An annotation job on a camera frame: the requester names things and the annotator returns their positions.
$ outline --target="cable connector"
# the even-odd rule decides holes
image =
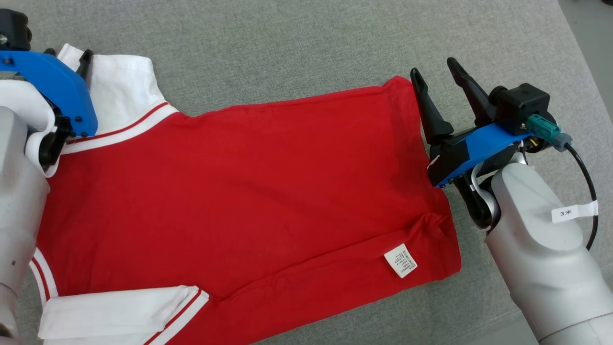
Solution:
[[[560,127],[536,114],[528,118],[526,130],[534,134],[537,138],[543,138],[560,152],[566,151],[566,144],[573,143],[571,136],[562,133]]]

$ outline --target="gray fabric surface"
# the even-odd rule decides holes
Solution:
[[[592,253],[607,274],[613,271],[613,161],[602,149],[613,147],[613,128],[555,0],[13,0],[9,6],[30,17],[36,50],[68,42],[100,54],[149,56],[162,92],[190,115],[381,85],[418,67],[441,113],[462,130],[472,125],[472,113],[447,57],[488,91],[532,83],[552,95],[550,111],[574,136],[592,173],[601,206]],[[528,158],[563,202],[589,200],[569,154],[548,150]],[[484,234],[458,194],[446,193],[461,272],[261,344],[462,344],[517,318]],[[589,220],[582,224],[587,231]],[[20,303],[31,343],[40,311],[34,286],[29,276]]]

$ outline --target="clothing tag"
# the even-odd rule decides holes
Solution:
[[[409,254],[404,243],[385,253],[383,256],[385,256],[387,262],[401,278],[406,277],[407,274],[417,268],[417,263]]]
[[[564,222],[578,217],[590,217],[598,215],[598,200],[594,200],[585,205],[572,205],[561,207],[551,211],[551,221],[553,223]]]

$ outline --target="gray robot arm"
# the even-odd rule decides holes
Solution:
[[[485,243],[539,343],[613,344],[613,293],[577,222],[552,223],[558,197],[522,163],[496,172],[492,193],[500,220]]]
[[[0,106],[0,345],[18,344],[17,297],[36,248],[49,185],[24,150],[28,127]]]

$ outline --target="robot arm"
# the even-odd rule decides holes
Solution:
[[[588,251],[597,215],[584,246],[575,220],[553,223],[552,210],[563,207],[562,202],[525,161],[525,152],[568,149],[596,200],[570,137],[547,112],[549,95],[522,84],[512,90],[496,87],[487,96],[455,59],[447,64],[473,108],[477,127],[452,135],[419,71],[411,71],[431,145],[432,185],[455,185],[475,225],[487,231],[485,243],[540,344],[613,344],[613,293]],[[494,172],[478,183],[477,177]]]
[[[16,72],[33,84],[53,114],[47,130],[36,132],[18,114],[0,106],[0,345],[20,342],[15,308],[36,248],[49,167],[56,164],[68,137],[97,130],[86,84],[91,51],[73,72],[51,51],[29,51],[27,23],[25,15],[0,9],[0,71]]]

